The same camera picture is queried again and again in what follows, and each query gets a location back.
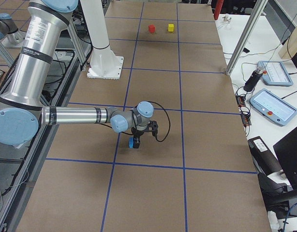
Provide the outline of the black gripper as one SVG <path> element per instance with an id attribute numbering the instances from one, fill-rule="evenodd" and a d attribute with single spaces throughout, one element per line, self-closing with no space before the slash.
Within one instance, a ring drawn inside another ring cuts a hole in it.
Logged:
<path id="1" fill-rule="evenodd" d="M 134 148 L 139 148 L 140 146 L 140 137 L 145 132 L 151 132 L 152 136 L 157 138 L 158 135 L 158 124 L 154 120 L 150 120 L 148 124 L 144 127 L 143 130 L 139 130 L 138 128 L 131 128 L 132 135 L 134 136 Z"/>

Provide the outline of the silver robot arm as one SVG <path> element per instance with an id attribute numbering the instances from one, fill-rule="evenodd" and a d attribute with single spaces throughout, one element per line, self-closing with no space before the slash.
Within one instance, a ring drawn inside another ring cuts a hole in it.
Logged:
<path id="1" fill-rule="evenodd" d="M 117 132 L 130 130 L 130 147 L 138 148 L 145 132 L 158 133 L 151 120 L 154 108 L 142 101 L 129 111 L 108 108 L 43 106 L 40 97 L 60 33 L 67 29 L 77 0 L 32 0 L 26 37 L 9 89 L 0 96 L 0 143 L 21 145 L 30 141 L 42 125 L 104 124 Z"/>

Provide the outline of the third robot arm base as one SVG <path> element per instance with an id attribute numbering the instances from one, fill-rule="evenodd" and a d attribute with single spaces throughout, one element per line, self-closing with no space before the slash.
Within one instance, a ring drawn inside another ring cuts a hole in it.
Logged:
<path id="1" fill-rule="evenodd" d="M 21 48 L 26 33 L 21 31 L 12 17 L 7 13 L 0 13 L 0 42 L 6 48 Z"/>

